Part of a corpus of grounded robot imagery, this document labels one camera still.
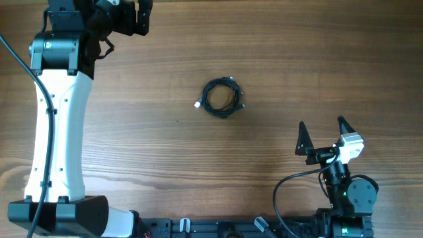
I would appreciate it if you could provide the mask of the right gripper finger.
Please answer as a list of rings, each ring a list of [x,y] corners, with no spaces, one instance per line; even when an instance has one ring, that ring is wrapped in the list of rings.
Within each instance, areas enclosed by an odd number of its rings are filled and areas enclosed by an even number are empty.
[[[311,141],[309,132],[304,121],[299,123],[297,145],[295,147],[296,155],[309,155],[314,150],[313,143]]]
[[[349,125],[349,123],[346,121],[346,119],[343,116],[339,116],[337,118],[340,134],[349,134],[349,133],[355,133],[355,129]]]

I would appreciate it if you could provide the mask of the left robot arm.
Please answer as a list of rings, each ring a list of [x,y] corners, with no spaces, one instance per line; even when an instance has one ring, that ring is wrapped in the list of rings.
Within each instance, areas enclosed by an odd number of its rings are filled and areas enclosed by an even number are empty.
[[[83,124],[102,43],[117,32],[144,36],[152,0],[50,1],[24,69],[36,84],[32,170],[7,217],[28,236],[151,237],[139,214],[88,196],[82,174]]]

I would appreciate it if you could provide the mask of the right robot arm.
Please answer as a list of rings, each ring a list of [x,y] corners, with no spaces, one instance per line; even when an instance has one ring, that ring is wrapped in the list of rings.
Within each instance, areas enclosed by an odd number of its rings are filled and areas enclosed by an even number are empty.
[[[351,174],[348,163],[359,157],[364,139],[343,116],[338,125],[337,142],[316,148],[305,123],[299,123],[295,154],[306,156],[307,165],[320,165],[319,182],[330,202],[330,208],[319,208],[313,216],[313,236],[373,237],[371,215],[379,187],[368,176]]]

